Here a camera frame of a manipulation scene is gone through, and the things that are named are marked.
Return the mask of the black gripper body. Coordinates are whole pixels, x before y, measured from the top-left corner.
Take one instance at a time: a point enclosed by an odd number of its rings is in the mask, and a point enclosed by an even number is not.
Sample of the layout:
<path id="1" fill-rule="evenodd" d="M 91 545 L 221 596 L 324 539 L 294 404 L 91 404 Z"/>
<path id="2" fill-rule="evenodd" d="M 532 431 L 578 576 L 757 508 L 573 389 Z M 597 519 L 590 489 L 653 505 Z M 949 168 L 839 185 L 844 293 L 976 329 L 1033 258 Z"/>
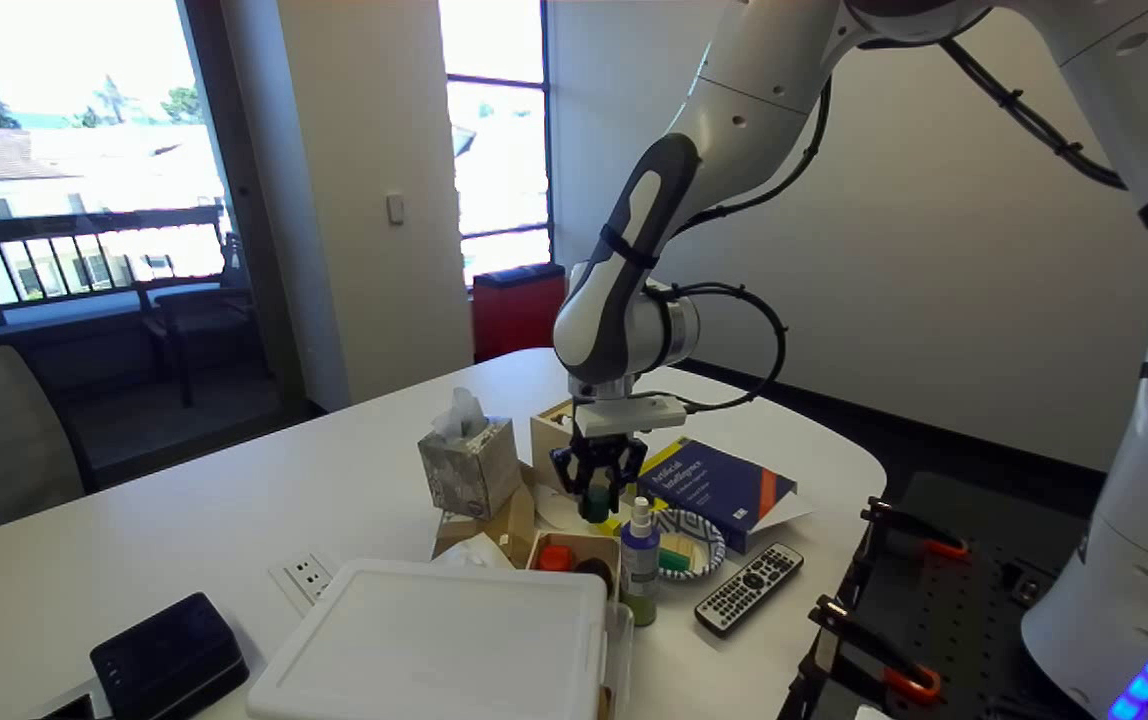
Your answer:
<path id="1" fill-rule="evenodd" d="M 674 429 L 687 404 L 666 393 L 608 398 L 573 404 L 573 439 L 553 457 L 556 471 L 574 467 L 583 484 L 603 471 L 608 484 L 639 476 L 647 457 L 643 431 Z"/>

